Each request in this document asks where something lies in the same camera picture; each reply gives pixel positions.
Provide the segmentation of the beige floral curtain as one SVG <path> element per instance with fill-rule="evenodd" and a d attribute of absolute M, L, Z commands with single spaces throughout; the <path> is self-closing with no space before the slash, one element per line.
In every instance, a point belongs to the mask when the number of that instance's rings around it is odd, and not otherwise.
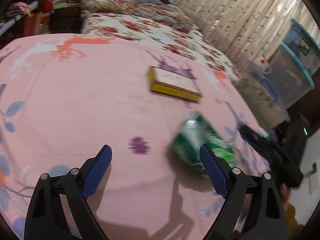
<path fill-rule="evenodd" d="M 242 71 L 246 62 L 270 59 L 297 20 L 319 42 L 319 27 L 302 0 L 174 0 L 200 32 Z"/>

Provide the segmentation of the cluttered metal shelf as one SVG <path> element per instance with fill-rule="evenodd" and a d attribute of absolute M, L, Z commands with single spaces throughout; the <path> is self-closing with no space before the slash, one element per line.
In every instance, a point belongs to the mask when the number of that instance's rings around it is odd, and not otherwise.
<path fill-rule="evenodd" d="M 73 0 L 12 0 L 1 15 L 1 48 L 27 36 L 78 33 L 78 14 Z"/>

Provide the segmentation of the yellow cardboard box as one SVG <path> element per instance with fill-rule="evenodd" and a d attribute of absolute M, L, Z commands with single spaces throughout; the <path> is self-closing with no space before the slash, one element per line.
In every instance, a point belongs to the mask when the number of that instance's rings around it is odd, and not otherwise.
<path fill-rule="evenodd" d="M 150 66 L 148 81 L 150 90 L 154 93 L 172 96 L 191 102 L 199 102 L 202 93 L 193 77 L 181 75 L 160 67 Z"/>

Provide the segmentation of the clear storage bin blue lid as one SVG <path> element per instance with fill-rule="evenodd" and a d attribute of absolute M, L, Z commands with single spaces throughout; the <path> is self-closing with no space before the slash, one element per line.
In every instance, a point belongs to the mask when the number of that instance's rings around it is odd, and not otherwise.
<path fill-rule="evenodd" d="M 256 63 L 248 62 L 235 87 L 263 129 L 273 129 L 283 122 L 290 122 L 280 96 Z"/>

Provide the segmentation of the pink patterned bed sheet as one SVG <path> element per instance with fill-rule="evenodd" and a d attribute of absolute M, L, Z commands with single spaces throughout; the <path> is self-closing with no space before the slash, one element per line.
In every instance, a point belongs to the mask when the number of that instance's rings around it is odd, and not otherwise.
<path fill-rule="evenodd" d="M 193 77 L 191 102 L 150 90 L 149 67 Z M 236 166 L 259 176 L 267 163 L 241 139 L 236 120 L 259 125 L 230 80 L 140 42 L 39 35 L 1 49 L 1 215 L 19 239 L 43 173 L 66 174 L 112 148 L 91 210 L 110 239 L 201 239 L 223 198 L 171 152 L 190 112 L 233 147 Z"/>

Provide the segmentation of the floral quilt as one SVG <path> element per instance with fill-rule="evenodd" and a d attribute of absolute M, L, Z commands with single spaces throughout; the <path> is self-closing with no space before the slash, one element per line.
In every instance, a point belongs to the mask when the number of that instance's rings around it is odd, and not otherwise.
<path fill-rule="evenodd" d="M 81 0 L 80 19 L 82 34 L 144 42 L 224 72 L 233 82 L 239 79 L 230 59 L 174 5 L 159 0 Z"/>

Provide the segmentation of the top teal lid bin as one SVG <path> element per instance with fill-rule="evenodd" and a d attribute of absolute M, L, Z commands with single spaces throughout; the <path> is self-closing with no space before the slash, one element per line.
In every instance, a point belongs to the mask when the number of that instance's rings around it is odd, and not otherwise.
<path fill-rule="evenodd" d="M 313 76 L 319 69 L 319 45 L 309 32 L 295 19 L 287 31 L 283 43 L 286 44 Z"/>

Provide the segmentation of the crushed green soda can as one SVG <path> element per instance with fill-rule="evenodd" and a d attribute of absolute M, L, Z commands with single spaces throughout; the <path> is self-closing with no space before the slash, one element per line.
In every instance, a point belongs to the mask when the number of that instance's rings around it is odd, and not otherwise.
<path fill-rule="evenodd" d="M 205 174 L 200 159 L 200 147 L 204 144 L 227 163 L 234 163 L 235 153 L 230 143 L 220 137 L 200 112 L 190 112 L 176 133 L 171 148 L 190 168 Z"/>

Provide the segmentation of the stacked teal lid bin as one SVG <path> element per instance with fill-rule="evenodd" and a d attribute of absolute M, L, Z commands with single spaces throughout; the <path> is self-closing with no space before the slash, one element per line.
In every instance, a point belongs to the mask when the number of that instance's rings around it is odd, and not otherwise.
<path fill-rule="evenodd" d="M 284 43 L 275 51 L 269 67 L 271 70 L 265 76 L 285 109 L 290 108 L 315 87 L 308 70 Z"/>

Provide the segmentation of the white enamel mug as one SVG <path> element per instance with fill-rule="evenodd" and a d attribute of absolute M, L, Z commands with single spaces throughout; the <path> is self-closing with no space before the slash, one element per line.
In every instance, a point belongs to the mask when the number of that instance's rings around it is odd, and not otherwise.
<path fill-rule="evenodd" d="M 259 59 L 258 66 L 264 74 L 270 74 L 272 72 L 272 68 L 266 59 Z"/>

